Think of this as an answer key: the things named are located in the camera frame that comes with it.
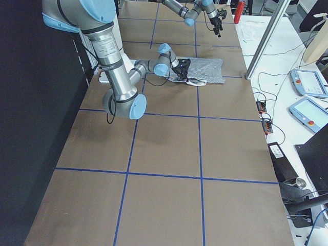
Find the black monitor stand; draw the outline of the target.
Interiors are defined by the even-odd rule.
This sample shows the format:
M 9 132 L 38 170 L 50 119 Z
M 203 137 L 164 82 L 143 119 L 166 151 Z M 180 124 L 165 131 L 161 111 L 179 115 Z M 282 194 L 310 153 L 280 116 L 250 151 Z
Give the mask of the black monitor stand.
M 327 189 L 311 191 L 306 189 L 302 178 L 293 178 L 279 183 L 287 217 L 296 228 L 310 227 L 314 223 L 323 228 L 324 219 L 320 214 L 322 206 L 327 204 Z

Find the red cylinder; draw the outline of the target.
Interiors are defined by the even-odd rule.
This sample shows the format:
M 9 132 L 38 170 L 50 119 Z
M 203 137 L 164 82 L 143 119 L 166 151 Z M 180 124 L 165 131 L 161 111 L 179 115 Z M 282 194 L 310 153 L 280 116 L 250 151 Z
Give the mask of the red cylinder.
M 240 18 L 241 18 L 242 13 L 243 13 L 244 6 L 245 6 L 245 0 L 239 0 L 238 5 L 237 5 L 237 9 L 236 9 L 235 15 L 234 15 L 234 24 L 239 23 Z

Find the orange usb hub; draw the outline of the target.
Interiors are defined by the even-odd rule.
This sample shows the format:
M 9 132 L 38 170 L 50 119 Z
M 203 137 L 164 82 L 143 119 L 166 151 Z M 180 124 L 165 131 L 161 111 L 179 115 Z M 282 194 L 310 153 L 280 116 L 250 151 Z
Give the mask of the orange usb hub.
M 273 130 L 272 130 L 272 124 L 273 123 L 272 123 L 271 119 L 262 118 L 261 123 L 262 123 L 262 128 L 263 128 L 263 131 L 264 131 L 265 135 L 269 135 L 269 134 L 273 133 Z
M 256 106 L 257 106 L 259 114 L 267 113 L 266 105 L 267 105 L 267 103 L 265 100 L 256 101 Z

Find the near teach pendant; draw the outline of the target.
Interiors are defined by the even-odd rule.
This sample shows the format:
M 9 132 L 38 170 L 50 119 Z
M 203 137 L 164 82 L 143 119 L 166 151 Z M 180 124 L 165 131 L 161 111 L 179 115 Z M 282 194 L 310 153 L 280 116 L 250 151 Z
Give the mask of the near teach pendant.
M 289 112 L 314 133 L 319 132 L 327 124 L 327 110 L 308 97 L 291 105 Z

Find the navy white striped polo shirt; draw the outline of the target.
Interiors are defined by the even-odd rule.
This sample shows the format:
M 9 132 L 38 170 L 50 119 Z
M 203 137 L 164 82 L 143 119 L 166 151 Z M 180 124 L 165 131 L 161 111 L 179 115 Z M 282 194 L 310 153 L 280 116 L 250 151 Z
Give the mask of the navy white striped polo shirt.
M 222 76 L 221 67 L 223 59 L 221 58 L 189 58 L 191 64 L 188 68 L 188 82 L 178 81 L 178 75 L 175 68 L 171 68 L 170 75 L 167 73 L 165 77 L 175 83 L 186 83 L 191 86 L 205 86 L 206 84 L 224 84 L 225 79 Z

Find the near orange USB hub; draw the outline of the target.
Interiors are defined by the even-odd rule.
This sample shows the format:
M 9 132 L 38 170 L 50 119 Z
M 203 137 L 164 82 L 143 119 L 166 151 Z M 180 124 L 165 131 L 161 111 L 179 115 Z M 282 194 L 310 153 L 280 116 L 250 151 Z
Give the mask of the near orange USB hub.
M 261 123 L 262 123 L 262 128 L 263 128 L 263 131 L 264 131 L 265 135 L 269 135 L 269 134 L 273 133 L 273 130 L 272 130 L 272 124 L 273 123 L 272 123 L 271 119 L 262 118 Z

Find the far teach pendant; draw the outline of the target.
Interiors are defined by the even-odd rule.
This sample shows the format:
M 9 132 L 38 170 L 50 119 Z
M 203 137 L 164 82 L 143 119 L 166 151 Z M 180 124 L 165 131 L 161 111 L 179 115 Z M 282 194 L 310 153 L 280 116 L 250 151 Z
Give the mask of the far teach pendant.
M 300 96 L 309 95 L 315 98 L 327 98 L 327 90 L 317 72 L 293 69 L 291 79 Z

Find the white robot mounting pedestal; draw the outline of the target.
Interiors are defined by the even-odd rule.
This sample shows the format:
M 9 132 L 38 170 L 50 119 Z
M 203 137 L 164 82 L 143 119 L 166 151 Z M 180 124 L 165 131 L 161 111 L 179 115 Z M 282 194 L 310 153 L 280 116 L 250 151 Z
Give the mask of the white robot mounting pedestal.
M 119 24 L 117 20 L 118 10 L 116 10 L 115 1 L 94 1 L 96 18 L 101 22 L 95 29 L 98 36 L 94 49 L 98 55 L 102 66 L 99 81 L 101 83 L 123 83 L 123 80 L 129 80 L 131 85 L 136 85 L 142 76 L 134 70 L 134 65 L 124 53 Z M 126 75 L 114 77 L 111 70 L 115 65 L 121 65 L 117 72 L 123 72 Z

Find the far orange USB hub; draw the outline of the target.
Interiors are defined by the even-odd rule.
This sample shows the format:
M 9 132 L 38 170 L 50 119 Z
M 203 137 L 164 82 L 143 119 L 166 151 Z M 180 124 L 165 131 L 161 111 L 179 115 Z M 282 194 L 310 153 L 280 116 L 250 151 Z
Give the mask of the far orange USB hub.
M 267 103 L 265 100 L 256 101 L 256 106 L 257 106 L 259 114 L 267 113 L 266 105 L 267 105 Z

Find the clear plastic bag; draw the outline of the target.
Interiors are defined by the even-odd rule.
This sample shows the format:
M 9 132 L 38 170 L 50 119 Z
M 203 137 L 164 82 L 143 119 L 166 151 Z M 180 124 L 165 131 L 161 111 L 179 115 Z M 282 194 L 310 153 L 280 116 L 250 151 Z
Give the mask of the clear plastic bag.
M 264 22 L 255 22 L 251 20 L 241 20 L 239 26 L 245 41 L 261 40 L 267 27 Z

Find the wooden post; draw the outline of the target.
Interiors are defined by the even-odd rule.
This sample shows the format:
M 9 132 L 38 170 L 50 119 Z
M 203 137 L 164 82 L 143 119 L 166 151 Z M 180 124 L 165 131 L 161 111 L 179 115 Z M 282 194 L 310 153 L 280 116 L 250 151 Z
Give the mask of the wooden post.
M 313 63 L 327 50 L 327 13 L 315 14 L 313 17 L 322 17 L 324 25 L 305 50 L 303 60 Z

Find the black box with label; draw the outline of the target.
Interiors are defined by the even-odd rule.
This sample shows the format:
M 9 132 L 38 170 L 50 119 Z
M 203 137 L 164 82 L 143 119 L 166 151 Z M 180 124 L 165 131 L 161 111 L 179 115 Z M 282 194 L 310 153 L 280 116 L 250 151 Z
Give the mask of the black box with label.
M 278 182 L 285 182 L 298 177 L 298 174 L 277 142 L 269 143 L 268 149 Z

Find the brown paper table mat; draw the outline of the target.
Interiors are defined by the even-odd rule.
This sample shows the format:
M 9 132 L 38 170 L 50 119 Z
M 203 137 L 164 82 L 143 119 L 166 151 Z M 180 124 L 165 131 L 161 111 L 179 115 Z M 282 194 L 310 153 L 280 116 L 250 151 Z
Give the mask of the brown paper table mat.
M 233 19 L 221 37 L 160 3 L 127 2 L 125 53 L 221 58 L 223 85 L 150 73 L 140 120 L 106 122 L 94 79 L 25 245 L 293 245 Z

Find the teach pendant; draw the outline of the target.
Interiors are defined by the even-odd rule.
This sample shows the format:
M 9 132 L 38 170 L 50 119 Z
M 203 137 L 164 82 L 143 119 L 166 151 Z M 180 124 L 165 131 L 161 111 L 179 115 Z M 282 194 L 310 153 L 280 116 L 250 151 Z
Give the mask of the teach pendant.
M 327 98 L 327 90 L 317 72 L 293 69 L 291 79 L 300 96 L 309 95 L 315 98 Z
M 308 97 L 291 105 L 289 112 L 314 133 L 319 132 L 327 124 L 327 110 Z

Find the aluminium frame post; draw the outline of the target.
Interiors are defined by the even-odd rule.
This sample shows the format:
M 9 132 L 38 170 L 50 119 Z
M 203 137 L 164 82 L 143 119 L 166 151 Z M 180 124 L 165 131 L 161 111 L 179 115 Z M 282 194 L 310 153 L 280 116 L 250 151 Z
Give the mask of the aluminium frame post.
M 247 72 L 245 74 L 245 78 L 247 80 L 251 79 L 257 66 L 259 65 L 259 62 L 260 62 L 261 58 L 263 57 L 264 51 L 267 48 L 269 41 L 270 41 L 273 33 L 275 32 L 280 20 L 282 19 L 290 1 L 291 0 L 280 0 L 278 2 L 277 8 L 274 11 L 274 13 L 269 21 L 269 24 L 262 36 L 262 39 L 258 45 L 258 48 L 251 60 L 251 63 L 247 69 Z

